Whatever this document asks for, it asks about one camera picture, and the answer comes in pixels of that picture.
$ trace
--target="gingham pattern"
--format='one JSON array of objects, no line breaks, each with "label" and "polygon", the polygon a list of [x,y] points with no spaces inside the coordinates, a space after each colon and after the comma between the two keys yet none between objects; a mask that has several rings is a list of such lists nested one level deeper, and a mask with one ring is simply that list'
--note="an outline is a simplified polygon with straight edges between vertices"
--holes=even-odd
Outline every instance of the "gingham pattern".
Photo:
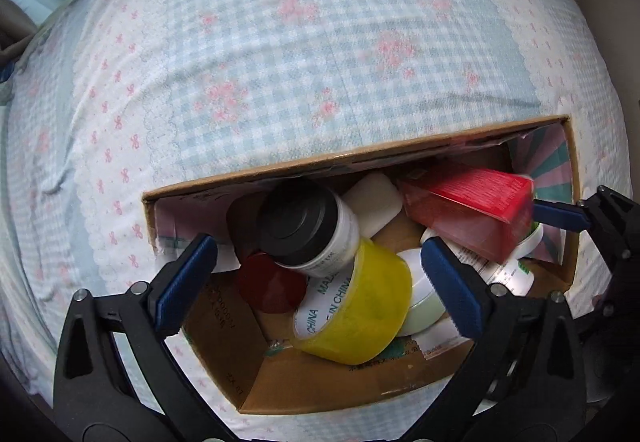
[{"label": "gingham pattern", "polygon": [[[33,292],[30,328],[24,305],[18,311],[3,301],[27,345],[29,356],[15,360],[32,389],[50,396],[52,345],[73,289],[121,292],[157,270],[140,203],[145,190],[316,153],[569,112],[583,191],[604,182],[628,193],[626,142],[617,131],[623,130],[620,105],[579,11],[572,0],[531,0],[530,16],[513,5],[75,0],[18,66],[3,145],[8,188],[0,187],[15,228],[7,237],[20,259],[0,282],[4,294],[19,279],[27,298]],[[549,39],[533,42],[545,28]],[[555,54],[549,67],[546,52],[536,47],[545,41]],[[553,74],[558,61],[562,76]],[[45,129],[48,142],[39,139]],[[599,158],[601,151],[607,159]],[[604,284],[606,272],[596,260],[593,245],[581,242],[580,292],[570,293],[577,310]],[[2,341],[4,352],[11,350]],[[243,438],[396,438],[442,387],[346,411],[242,416],[182,335],[168,344],[198,392]],[[153,405],[124,348],[139,396]],[[30,359],[39,363],[30,366]]]}]

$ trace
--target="red lid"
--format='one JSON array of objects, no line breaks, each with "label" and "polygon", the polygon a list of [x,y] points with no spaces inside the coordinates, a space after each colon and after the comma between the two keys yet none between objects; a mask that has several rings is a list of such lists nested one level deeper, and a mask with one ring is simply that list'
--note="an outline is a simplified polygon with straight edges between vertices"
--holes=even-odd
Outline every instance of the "red lid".
[{"label": "red lid", "polygon": [[255,253],[240,265],[236,287],[252,308],[282,314],[298,307],[305,297],[306,276],[279,266],[266,253]]}]

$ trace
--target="mattress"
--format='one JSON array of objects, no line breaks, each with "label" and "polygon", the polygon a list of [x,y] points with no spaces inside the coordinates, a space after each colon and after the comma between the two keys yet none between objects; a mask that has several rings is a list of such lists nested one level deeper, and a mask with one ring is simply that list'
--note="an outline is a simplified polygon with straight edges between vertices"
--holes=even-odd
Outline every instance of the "mattress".
[{"label": "mattress", "polygon": [[[580,193],[606,184],[630,194],[620,103],[573,0],[70,0],[0,95],[2,351],[49,400],[73,292],[123,292],[164,260],[147,238],[143,191],[569,114]],[[575,315],[608,279],[583,234],[567,295]],[[181,334],[167,344],[245,439],[393,439],[444,387],[343,411],[244,416]]]}]

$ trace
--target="cardboard box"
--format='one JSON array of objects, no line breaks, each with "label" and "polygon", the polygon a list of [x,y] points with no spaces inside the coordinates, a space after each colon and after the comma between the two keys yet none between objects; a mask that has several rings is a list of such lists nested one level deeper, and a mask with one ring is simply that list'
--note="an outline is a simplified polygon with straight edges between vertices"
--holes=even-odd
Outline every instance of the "cardboard box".
[{"label": "cardboard box", "polygon": [[398,181],[407,215],[443,238],[504,263],[530,230],[533,181],[442,161]]},{"label": "cardboard box", "polygon": [[[176,231],[176,238],[172,240],[175,244],[187,242],[190,226],[183,222],[194,217],[197,223],[207,224],[202,226],[204,232],[214,234],[225,245],[228,231],[222,222],[226,224],[228,207],[239,196],[265,191],[283,177],[322,178],[323,183],[341,193],[367,170],[382,169],[392,180],[397,180],[411,169],[430,162],[429,158],[435,155],[461,155],[458,160],[467,164],[508,169],[507,142],[517,141],[524,134],[548,125],[561,126],[564,130],[570,162],[575,166],[577,156],[565,115],[367,146],[216,175],[145,193],[143,204],[149,238],[159,253],[163,245],[168,245],[161,242],[164,229]],[[570,176],[573,199],[577,199],[577,169],[574,168]],[[180,209],[187,211],[182,217]],[[417,247],[421,232],[422,228],[401,212],[373,239],[398,252]],[[555,289],[566,291],[573,281],[577,247],[577,235],[568,233],[562,263],[527,262],[535,275],[529,294],[545,296]],[[233,265],[231,259],[235,259],[232,253],[224,255],[219,257],[218,264],[228,269]],[[252,310],[239,297],[233,279],[233,272],[212,274],[183,328],[212,380],[242,413],[329,411],[391,398],[452,374],[472,346],[463,338],[451,336],[450,320],[444,317],[418,336],[396,338],[378,357],[364,364],[347,366],[327,361],[292,348],[287,342],[291,336],[292,314],[269,315]],[[426,338],[441,341],[425,347]]]}]

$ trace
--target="red packaging box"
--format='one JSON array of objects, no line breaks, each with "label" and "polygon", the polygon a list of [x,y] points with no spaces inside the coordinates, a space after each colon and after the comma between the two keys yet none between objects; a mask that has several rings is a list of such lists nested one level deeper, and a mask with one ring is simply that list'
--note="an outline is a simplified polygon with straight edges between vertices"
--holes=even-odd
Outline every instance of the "red packaging box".
[{"label": "red packaging box", "polygon": [[399,181],[407,215],[445,239],[503,263],[530,230],[533,182],[444,161]]}]

